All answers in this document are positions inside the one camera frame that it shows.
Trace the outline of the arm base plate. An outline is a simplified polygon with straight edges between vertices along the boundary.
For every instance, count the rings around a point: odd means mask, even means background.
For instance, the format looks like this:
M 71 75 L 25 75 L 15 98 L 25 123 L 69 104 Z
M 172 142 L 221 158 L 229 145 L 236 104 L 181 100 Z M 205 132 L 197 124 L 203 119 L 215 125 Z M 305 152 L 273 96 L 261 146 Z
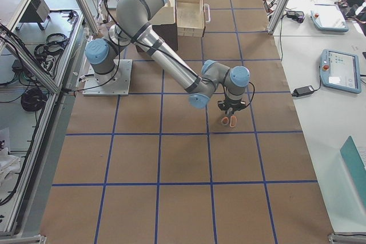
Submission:
M 127 96 L 129 94 L 133 61 L 131 59 L 114 60 L 115 68 L 111 73 L 100 75 L 89 65 L 85 85 L 82 90 L 84 96 Z

